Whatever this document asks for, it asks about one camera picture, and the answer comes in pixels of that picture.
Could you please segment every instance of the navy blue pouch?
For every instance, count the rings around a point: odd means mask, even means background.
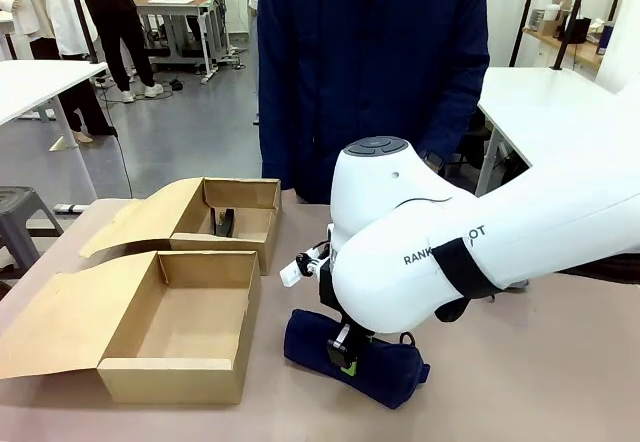
[[[287,324],[284,356],[340,380],[390,409],[400,407],[426,382],[430,367],[414,345],[389,344],[375,338],[360,353],[355,374],[344,372],[331,362],[327,352],[327,341],[334,340],[341,328],[329,317],[296,309]]]

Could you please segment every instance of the person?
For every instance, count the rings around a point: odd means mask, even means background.
[[[340,151],[393,135],[433,168],[489,64],[487,0],[259,0],[260,148],[283,198],[328,203]]]
[[[249,52],[253,63],[253,83],[255,84],[256,99],[260,93],[260,58],[258,51],[258,0],[247,0],[249,10]],[[260,107],[256,110],[253,125],[260,125]]]
[[[122,92],[122,101],[134,102],[135,95],[131,92],[129,76],[122,62],[120,39],[129,50],[140,80],[145,85],[145,97],[154,98],[160,95],[163,88],[153,78],[153,70],[145,54],[142,25],[133,0],[86,0],[86,2],[98,29],[107,65],[113,80]]]
[[[78,60],[88,52],[73,0],[0,0],[0,9],[11,12],[15,33],[26,36],[36,60]],[[96,29],[88,18],[90,37],[97,38]],[[60,94],[60,103],[77,142],[93,142],[82,132],[82,113],[87,131],[93,136],[115,135],[104,117],[100,104],[88,81],[81,82]]]

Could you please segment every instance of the navy blue coat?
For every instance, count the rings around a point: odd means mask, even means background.
[[[395,135],[449,158],[489,64],[487,0],[259,0],[264,177],[328,203],[340,151]]]

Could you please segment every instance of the white robotic arm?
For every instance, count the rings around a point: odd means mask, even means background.
[[[621,164],[614,173],[589,159],[583,154],[577,165],[568,154],[536,165],[476,198],[438,177],[404,141],[360,141],[340,154],[330,262],[313,271],[330,264],[344,313],[393,333],[457,299],[633,251],[639,169]]]

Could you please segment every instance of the black band on robotic arm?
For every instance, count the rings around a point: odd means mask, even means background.
[[[431,249],[445,277],[467,299],[483,299],[502,292],[480,270],[462,239]]]

